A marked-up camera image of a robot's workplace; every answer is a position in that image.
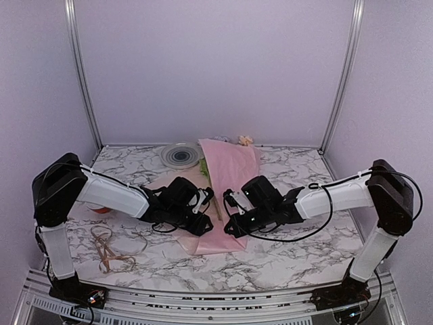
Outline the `pink wrapping paper sheet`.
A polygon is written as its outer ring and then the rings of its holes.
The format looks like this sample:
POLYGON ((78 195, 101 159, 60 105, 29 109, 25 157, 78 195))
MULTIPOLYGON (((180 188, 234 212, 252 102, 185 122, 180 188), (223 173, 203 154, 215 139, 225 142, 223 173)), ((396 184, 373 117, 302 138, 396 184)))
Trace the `pink wrapping paper sheet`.
MULTIPOLYGON (((241 146, 227 143, 224 151, 222 167, 224 192, 228 189, 239 192, 245 183, 259 175, 260 150, 254 146, 241 146)), ((177 176, 185 177, 199 188, 211 187, 209 178, 205 177, 200 172, 198 166, 161 176, 152 183, 149 183, 147 187, 155 190, 162 186, 167 186, 177 176)), ((210 206, 206 214, 210 217, 214 227, 208 233, 200 237, 194 236, 185 230, 176 230, 172 233, 173 238, 187 254, 211 255, 233 253, 246 249, 248 240, 245 237, 236 239, 224 232, 224 227, 229 221, 229 216, 224 210, 223 203, 221 206, 225 213, 225 218, 222 221, 219 220, 214 198, 210 201, 210 206)))

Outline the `blue fake flower stem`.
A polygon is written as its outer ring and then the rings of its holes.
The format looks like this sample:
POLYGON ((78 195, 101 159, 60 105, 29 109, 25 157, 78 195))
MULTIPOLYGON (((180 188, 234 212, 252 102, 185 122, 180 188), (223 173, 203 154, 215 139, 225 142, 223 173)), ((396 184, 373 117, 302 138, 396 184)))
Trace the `blue fake flower stem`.
POLYGON ((222 221, 225 218, 225 213, 221 206, 224 192, 222 167, 225 153, 224 149, 227 143, 214 139, 200 139, 199 145, 203 151, 204 160, 206 161, 209 184, 214 191, 215 206, 219 214, 219 220, 222 221))

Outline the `beige raffia ribbon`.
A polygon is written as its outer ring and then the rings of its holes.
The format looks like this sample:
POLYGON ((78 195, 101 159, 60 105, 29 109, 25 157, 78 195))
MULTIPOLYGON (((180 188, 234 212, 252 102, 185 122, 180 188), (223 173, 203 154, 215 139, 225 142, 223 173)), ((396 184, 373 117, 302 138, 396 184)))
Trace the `beige raffia ribbon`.
POLYGON ((99 256, 99 271, 102 274, 119 274, 134 271, 138 265, 136 256, 142 254, 148 241, 142 237, 143 246, 137 252, 128 252, 112 248, 114 232, 106 225, 94 225, 90 229, 94 245, 99 256))

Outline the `large pink fake rose stem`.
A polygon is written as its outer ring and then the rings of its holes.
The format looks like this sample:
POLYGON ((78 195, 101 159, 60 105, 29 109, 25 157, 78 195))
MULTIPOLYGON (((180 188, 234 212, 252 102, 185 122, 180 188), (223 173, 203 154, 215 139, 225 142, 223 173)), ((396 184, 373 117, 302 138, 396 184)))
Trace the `large pink fake rose stem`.
POLYGON ((241 146, 251 146, 254 140, 250 136, 240 135, 238 137, 238 144, 241 146))

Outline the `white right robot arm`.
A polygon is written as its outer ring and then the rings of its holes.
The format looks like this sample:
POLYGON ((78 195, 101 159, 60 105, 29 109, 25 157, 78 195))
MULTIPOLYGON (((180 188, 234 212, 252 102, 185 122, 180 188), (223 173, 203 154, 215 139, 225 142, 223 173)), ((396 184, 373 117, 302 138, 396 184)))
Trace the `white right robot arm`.
POLYGON ((224 209, 237 209, 228 214, 224 231, 235 238, 254 236, 271 224, 279 227, 322 215, 332 217, 338 211, 373 207, 377 225, 350 263, 348 278, 335 289, 339 302, 350 303, 361 293, 361 282, 370 279, 399 238, 413 227, 421 213, 413 206, 415 195, 421 195, 418 184, 383 159, 351 177, 326 184, 311 183, 286 194, 259 175, 239 192, 227 190, 223 194, 224 209))

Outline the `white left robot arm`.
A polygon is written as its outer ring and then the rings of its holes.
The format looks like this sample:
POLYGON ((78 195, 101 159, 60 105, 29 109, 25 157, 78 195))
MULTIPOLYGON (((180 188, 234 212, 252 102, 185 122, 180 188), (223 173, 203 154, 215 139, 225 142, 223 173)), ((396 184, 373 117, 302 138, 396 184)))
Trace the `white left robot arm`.
POLYGON ((34 219, 42 247, 50 260, 60 292, 71 301, 85 296, 78 281, 66 233, 68 216, 78 202, 118 211, 147 223, 166 223, 202 236, 213 229, 206 205, 214 196, 211 188, 198 188, 176 177, 156 190, 128 185, 82 164, 66 153, 32 181, 34 219))

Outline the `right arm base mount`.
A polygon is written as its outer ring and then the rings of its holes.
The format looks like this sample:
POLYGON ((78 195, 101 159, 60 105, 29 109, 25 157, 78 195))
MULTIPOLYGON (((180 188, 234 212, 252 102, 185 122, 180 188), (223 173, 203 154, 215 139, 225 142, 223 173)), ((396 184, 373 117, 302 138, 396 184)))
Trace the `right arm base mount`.
POLYGON ((355 280, 348 269, 341 283, 313 290, 309 301, 317 311, 321 311, 368 301, 370 298, 367 281, 355 280))

